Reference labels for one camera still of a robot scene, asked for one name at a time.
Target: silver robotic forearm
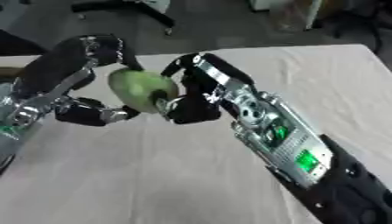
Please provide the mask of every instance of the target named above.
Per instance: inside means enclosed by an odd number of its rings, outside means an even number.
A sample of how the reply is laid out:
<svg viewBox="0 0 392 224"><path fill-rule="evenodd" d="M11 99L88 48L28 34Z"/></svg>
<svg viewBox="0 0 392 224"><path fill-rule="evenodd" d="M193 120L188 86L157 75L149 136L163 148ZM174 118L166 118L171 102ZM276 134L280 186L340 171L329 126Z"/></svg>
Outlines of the silver robotic forearm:
<svg viewBox="0 0 392 224"><path fill-rule="evenodd" d="M225 105L235 119L231 125L235 137L262 158L270 170L306 189L331 169L333 153L312 128L282 99L258 92L246 74L215 55L191 54L168 66L163 75L171 76L180 68L185 69L185 79L200 85L206 101ZM162 106L165 101L160 100L157 107L167 117L178 101Z"/></svg>

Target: gray floor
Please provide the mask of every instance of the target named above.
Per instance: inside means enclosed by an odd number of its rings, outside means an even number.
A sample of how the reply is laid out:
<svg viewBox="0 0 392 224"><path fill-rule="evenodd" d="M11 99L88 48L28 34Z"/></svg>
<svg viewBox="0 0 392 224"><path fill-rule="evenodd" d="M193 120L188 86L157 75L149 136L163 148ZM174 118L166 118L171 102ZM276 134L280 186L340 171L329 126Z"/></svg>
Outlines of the gray floor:
<svg viewBox="0 0 392 224"><path fill-rule="evenodd" d="M33 0L34 4L28 7L16 3L17 0L8 1L13 2L8 2L5 11L0 12L0 28L46 47L74 35L103 32L126 39L138 54L372 43L370 36L360 31L350 32L339 40L327 29L281 33L271 26L266 13L251 12L246 0L171 0L168 14L178 25L170 37L164 35L161 24L133 11L89 12L87 19L79 20L70 11L74 0ZM392 66L392 41L389 41L390 34L384 35L387 47L381 57Z"/></svg>

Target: black rubber fingertip pad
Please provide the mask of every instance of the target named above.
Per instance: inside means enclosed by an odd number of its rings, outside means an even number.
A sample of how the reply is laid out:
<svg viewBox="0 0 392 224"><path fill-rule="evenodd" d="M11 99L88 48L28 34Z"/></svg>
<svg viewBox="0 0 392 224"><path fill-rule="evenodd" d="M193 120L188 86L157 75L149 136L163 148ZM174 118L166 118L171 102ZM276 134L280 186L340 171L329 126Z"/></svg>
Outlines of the black rubber fingertip pad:
<svg viewBox="0 0 392 224"><path fill-rule="evenodd" d="M130 107L128 107L128 106L123 106L122 109L123 109L125 112L127 112L127 114L128 114L127 120L132 119L132 118L134 118L135 116L140 115L140 112L139 112L139 111L137 111L137 110L135 110L135 109L133 109L133 108L130 108Z"/></svg>
<svg viewBox="0 0 392 224"><path fill-rule="evenodd" d="M153 105L155 105L157 103L158 99L165 99L167 100L167 93L164 90L156 90L154 92L152 92L152 94L150 95L150 100L152 102Z"/></svg>

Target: office chair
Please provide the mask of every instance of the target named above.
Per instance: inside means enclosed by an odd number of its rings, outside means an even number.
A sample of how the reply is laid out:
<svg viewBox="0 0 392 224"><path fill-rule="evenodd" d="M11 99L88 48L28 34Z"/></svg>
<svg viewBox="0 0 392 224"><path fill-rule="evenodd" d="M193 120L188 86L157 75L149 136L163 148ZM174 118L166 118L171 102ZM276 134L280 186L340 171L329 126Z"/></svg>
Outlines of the office chair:
<svg viewBox="0 0 392 224"><path fill-rule="evenodd" d="M389 0L375 0L372 5L373 9L369 15L359 15L354 13L353 10L344 11L339 15L339 18L349 18L351 19L348 23L341 23L337 26L334 31L334 37L339 39L343 31L351 29L354 26L359 26L360 28L367 29L374 36L374 53L379 53L383 48L384 42L381 36L381 29L392 30L392 24L382 21L380 15L382 12L386 12L392 18L392 2Z"/></svg>
<svg viewBox="0 0 392 224"><path fill-rule="evenodd" d="M146 0L107 0L105 2L90 2L90 3L75 3L71 6L72 12L81 13L85 11L112 11L112 10L137 10L155 18L158 22L165 25L167 28L164 30L166 35L172 34L172 29L175 22L172 18L166 16L164 13L153 9Z"/></svg>

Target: chair leg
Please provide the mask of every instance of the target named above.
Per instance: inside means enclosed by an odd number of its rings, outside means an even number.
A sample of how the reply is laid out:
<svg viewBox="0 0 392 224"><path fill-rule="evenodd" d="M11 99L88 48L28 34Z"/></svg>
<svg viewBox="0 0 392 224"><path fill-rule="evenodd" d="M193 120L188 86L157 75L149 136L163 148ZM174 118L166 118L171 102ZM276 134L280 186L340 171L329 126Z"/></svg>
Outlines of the chair leg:
<svg viewBox="0 0 392 224"><path fill-rule="evenodd" d="M375 54L378 54L384 45L384 43L382 41L382 36L380 34L380 30L379 30L376 22L368 24L367 27L372 32L372 34L374 36L375 47L374 47L373 52Z"/></svg>
<svg viewBox="0 0 392 224"><path fill-rule="evenodd" d="M172 18L165 14L151 8L148 4L143 2L123 2L116 0L109 0L107 2L100 3L77 3L71 6L72 12L79 13L84 11L111 11L111 10L139 10L152 18L155 18L161 24L172 28L175 22Z"/></svg>

